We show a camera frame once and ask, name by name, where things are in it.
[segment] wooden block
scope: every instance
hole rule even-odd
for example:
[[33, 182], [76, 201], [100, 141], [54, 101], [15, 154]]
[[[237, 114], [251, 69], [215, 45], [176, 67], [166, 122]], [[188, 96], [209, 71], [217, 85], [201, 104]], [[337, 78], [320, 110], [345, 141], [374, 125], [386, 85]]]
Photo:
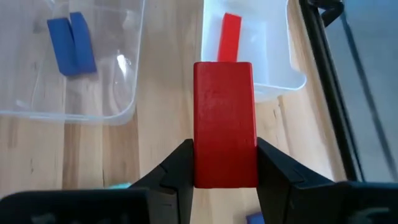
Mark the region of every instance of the wooden block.
[[242, 17], [226, 13], [221, 28], [219, 62], [236, 62], [238, 59], [239, 37], [241, 34]]
[[251, 64], [198, 62], [193, 79], [195, 187], [257, 187]]

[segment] black frame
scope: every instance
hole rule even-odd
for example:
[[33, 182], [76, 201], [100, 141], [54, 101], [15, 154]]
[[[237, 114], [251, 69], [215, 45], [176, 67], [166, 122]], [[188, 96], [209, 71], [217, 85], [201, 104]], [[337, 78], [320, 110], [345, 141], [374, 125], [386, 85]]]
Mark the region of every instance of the black frame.
[[[299, 2], [347, 179], [365, 181], [325, 35], [325, 26], [343, 12], [343, 3], [334, 0], [299, 0]], [[319, 7], [326, 9], [322, 16]], [[325, 15], [330, 14], [333, 18], [325, 19]]]

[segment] blue object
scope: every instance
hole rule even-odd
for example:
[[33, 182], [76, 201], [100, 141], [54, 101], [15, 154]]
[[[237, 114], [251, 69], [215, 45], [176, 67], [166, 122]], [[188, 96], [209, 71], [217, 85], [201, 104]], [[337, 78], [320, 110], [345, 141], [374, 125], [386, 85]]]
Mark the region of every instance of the blue object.
[[69, 20], [67, 18], [50, 19], [47, 25], [60, 73], [65, 76], [78, 75], [80, 69], [76, 60], [75, 43]]
[[90, 32], [81, 12], [70, 14], [72, 33], [75, 40], [76, 60], [81, 73], [96, 72]]
[[247, 216], [246, 220], [248, 221], [248, 224], [265, 224], [264, 217], [261, 212]]

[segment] white plastic bin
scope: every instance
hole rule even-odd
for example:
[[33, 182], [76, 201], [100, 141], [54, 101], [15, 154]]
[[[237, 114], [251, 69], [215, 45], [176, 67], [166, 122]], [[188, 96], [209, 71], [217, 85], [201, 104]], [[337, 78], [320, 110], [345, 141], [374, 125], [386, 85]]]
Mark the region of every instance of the white plastic bin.
[[[136, 102], [144, 0], [0, 0], [0, 114], [66, 122], [127, 122]], [[64, 77], [47, 20], [81, 12], [97, 73]]]
[[256, 102], [301, 89], [290, 64], [287, 0], [204, 0], [201, 61], [215, 62], [226, 12], [242, 17], [239, 62], [251, 62]]

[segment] wooden table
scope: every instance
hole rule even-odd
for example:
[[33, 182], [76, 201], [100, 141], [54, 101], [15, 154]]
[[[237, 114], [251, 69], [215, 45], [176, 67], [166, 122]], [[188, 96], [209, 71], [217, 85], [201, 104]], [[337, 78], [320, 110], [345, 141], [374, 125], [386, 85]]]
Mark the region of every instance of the wooden table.
[[[134, 182], [193, 137], [193, 63], [202, 0], [147, 0], [137, 109], [128, 124], [87, 126], [0, 117], [0, 197], [21, 190]], [[256, 105], [257, 134], [326, 177], [344, 171], [297, 0], [289, 4], [304, 89]], [[192, 223], [244, 223], [255, 189], [195, 189]]]

